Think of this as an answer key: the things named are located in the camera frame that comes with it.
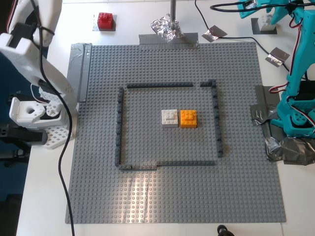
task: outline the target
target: silver tape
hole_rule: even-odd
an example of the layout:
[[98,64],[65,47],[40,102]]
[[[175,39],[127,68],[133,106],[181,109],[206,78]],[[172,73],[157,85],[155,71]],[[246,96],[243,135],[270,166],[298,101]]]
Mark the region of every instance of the silver tape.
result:
[[211,28],[208,29],[207,32],[205,32],[202,37],[207,39],[210,43],[214,42],[220,37],[226,36],[227,33],[218,28],[217,26],[212,26]]
[[139,35],[141,50],[198,49],[198,33],[185,33],[184,37],[175,38],[166,43],[157,34]]
[[168,19],[162,17],[153,21],[150,24],[153,31],[167,43],[172,41],[174,38],[184,37],[185,35],[181,31],[178,21],[175,20],[175,29],[172,29],[170,23],[170,15],[167,14],[167,17]]
[[252,2],[250,4],[245,6],[245,9],[252,9],[254,7],[257,7],[257,0],[252,0]]
[[265,138],[269,161],[284,161],[290,165],[310,165],[315,163],[315,140],[286,137],[278,142],[273,137]]
[[279,48],[275,48],[267,56],[266,61],[273,64],[275,67],[282,66],[282,64],[289,58],[290,54],[282,51]]

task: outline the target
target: gray lego baseplate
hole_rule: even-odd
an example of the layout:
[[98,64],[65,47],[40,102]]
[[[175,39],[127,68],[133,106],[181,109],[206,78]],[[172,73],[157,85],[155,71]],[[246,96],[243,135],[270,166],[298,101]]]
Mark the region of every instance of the gray lego baseplate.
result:
[[[157,166],[156,170],[145,171],[119,170],[115,166],[119,87],[126,90],[124,102],[128,99],[129,109],[126,120],[123,113],[122,144],[133,152],[128,160],[145,164],[153,159],[149,151],[156,147],[161,151],[168,148],[168,153],[174,154],[169,157],[175,160],[185,152],[183,146],[169,149],[166,142],[152,142],[141,148],[141,142],[154,135],[178,137],[179,133],[172,133],[175,128],[157,130],[155,122],[160,125],[160,109],[176,109],[168,101],[174,91],[185,97],[178,109],[194,109],[195,104],[208,106],[213,102],[207,98],[212,91],[203,92],[210,88],[200,87],[200,82],[209,79],[216,81],[219,107],[210,107],[209,112],[216,109],[220,117],[218,135],[223,153],[217,165]],[[126,88],[128,83],[170,81],[191,81],[194,87]],[[260,84],[255,43],[201,44],[200,49],[165,51],[141,51],[136,45],[93,46],[87,101],[79,108],[69,187],[74,223],[284,222],[277,166],[266,160],[261,128],[251,121],[250,105],[257,103],[255,86]],[[151,108],[159,110],[157,119],[142,113]],[[216,125],[216,119],[206,113],[202,119]],[[205,147],[212,143],[207,147],[211,153],[216,149],[214,139],[218,138],[217,133],[213,135],[214,129],[208,128],[211,137],[207,133],[207,142],[200,138],[194,144]],[[205,139],[205,130],[197,128],[183,133],[187,136],[183,142],[188,144],[190,135],[198,138],[194,131]],[[197,157],[193,144],[185,148],[192,158]]]

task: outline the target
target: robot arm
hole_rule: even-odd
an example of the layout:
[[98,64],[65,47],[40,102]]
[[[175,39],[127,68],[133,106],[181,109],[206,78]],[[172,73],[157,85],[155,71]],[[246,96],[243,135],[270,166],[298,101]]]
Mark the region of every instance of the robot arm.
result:
[[[55,31],[61,13],[62,0],[34,0],[39,10],[39,17],[43,27]],[[33,12],[30,0],[15,0],[12,14],[7,23],[7,32],[11,33],[17,23],[25,23],[26,19]],[[48,47],[53,39],[53,35],[43,30],[43,46]],[[36,29],[33,41],[39,45],[39,30]]]
[[275,24],[287,14],[291,15],[296,22],[298,36],[292,54],[290,73],[285,84],[287,86],[281,94],[282,99],[277,106],[280,119],[273,119],[271,123],[283,128],[289,136],[315,139],[315,95],[312,91],[315,83],[314,81],[301,83],[303,75],[315,63],[315,10],[305,10],[303,6],[297,6],[297,3],[290,3],[289,0],[240,0],[239,2],[243,2],[237,5],[239,10],[246,9],[240,12],[241,18],[253,14],[258,10],[254,9],[256,7],[286,4],[275,7],[271,23]]
[[[39,16],[43,26],[43,46],[49,46],[53,35],[49,32],[54,31],[57,26],[58,18],[61,12],[62,0],[34,0],[39,9]],[[36,112],[36,119],[27,114],[30,107],[36,103],[34,101],[16,101],[12,102],[11,110],[18,112],[16,116],[10,112],[10,117],[21,126],[29,129],[43,129],[53,125],[67,125],[65,109],[42,78],[39,66],[39,29],[36,26],[27,25],[26,21],[33,12],[33,6],[30,0],[18,0],[14,2],[13,10],[8,21],[8,32],[0,35],[0,52],[2,52],[16,67],[16,69],[33,85],[40,87],[40,94],[50,101],[45,107],[46,114],[50,119],[41,119],[45,114],[41,111]],[[65,100],[71,113],[75,112],[77,100],[74,96],[73,89],[65,76],[57,70],[46,58],[42,59],[43,69],[47,79],[60,93]]]

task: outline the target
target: lego baseplate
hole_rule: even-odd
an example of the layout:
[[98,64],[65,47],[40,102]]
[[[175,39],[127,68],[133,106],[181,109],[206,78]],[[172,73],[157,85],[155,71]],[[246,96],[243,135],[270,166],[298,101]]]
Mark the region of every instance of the lego baseplate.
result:
[[[182,104],[207,103],[200,90],[209,88],[200,87],[200,82],[208,79],[217,84],[223,149],[217,165],[161,166],[149,171],[124,171],[115,166],[119,87],[190,81],[196,93],[187,95]],[[261,128],[251,121],[250,105],[257,103],[254,89],[260,84],[255,43],[201,44],[200,49],[165,51],[141,51],[137,45],[93,46],[69,187],[74,223],[284,222],[277,166],[266,160]],[[149,96],[150,89],[164,88],[142,89]],[[132,108],[139,109],[140,98],[133,99]],[[126,123],[125,128],[132,128],[140,140],[162,132],[149,125]],[[172,136],[171,129],[166,130],[168,136]],[[144,149],[135,151],[134,157],[145,163],[148,155]]]

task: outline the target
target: table surface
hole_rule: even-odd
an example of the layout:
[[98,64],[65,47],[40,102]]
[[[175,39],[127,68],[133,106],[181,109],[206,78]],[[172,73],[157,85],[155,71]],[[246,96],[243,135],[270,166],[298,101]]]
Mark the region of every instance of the table surface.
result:
[[[251,18],[241,19],[238,13],[220,13],[209,9],[220,0],[199,1],[209,27],[216,25],[228,36],[252,36]],[[149,24],[168,13],[169,2],[120,2],[120,3],[71,3],[63,4],[63,10],[56,29],[56,35],[49,48],[48,60],[65,76],[68,70],[70,46],[72,43],[93,45],[137,45],[139,34],[151,34]],[[92,31],[94,14],[111,12],[117,17],[115,32]],[[261,10],[252,15],[265,14]],[[207,43],[201,37],[206,27],[193,1],[177,2],[177,20],[182,32],[197,32],[199,42]],[[277,24],[278,35],[254,35],[268,51],[278,47],[292,54],[297,29],[288,26],[286,16]],[[214,43],[236,42],[239,40],[219,39]],[[266,54],[257,47],[262,82],[265,86],[286,82],[286,70],[268,63]],[[309,69],[309,78],[315,73]],[[62,171],[68,185],[74,140],[65,152]],[[70,225],[66,225],[66,198],[58,175],[58,158],[62,147],[47,150],[32,147],[28,173],[23,194],[17,236],[69,236]],[[226,224],[236,236],[296,236],[312,235],[315,231],[313,196],[315,188],[315,165],[294,166],[278,162],[279,178],[286,213],[286,223]],[[135,236],[215,236],[218,224],[87,224],[75,225],[78,236],[135,235]]]

